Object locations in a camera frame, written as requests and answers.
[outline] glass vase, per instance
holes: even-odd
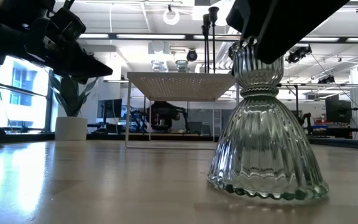
[[[286,200],[320,198],[328,193],[303,128],[276,99],[283,57],[265,64],[256,59],[255,40],[229,49],[244,98],[219,138],[208,174],[217,189],[249,197]]]

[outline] table surface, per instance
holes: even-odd
[[[122,141],[0,145],[0,223],[358,224],[358,149],[313,146],[329,197],[235,197],[208,186],[213,143]]]
[[[215,101],[235,83],[229,74],[128,72],[127,78],[154,101]]]

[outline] glass window pane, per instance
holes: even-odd
[[[45,97],[0,89],[0,127],[44,128],[46,111]]]
[[[6,57],[0,68],[0,83],[46,96],[48,94],[48,72],[28,61]]]

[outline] computer monitor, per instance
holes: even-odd
[[[352,104],[344,100],[326,100],[327,120],[331,122],[350,123]]]
[[[202,122],[189,122],[189,128],[191,134],[201,134],[203,132]]]
[[[120,118],[121,117],[122,99],[117,100],[99,100],[98,101],[98,118]]]

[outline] white planter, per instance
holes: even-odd
[[[88,120],[77,117],[56,118],[56,141],[84,141],[86,140],[86,128]]]

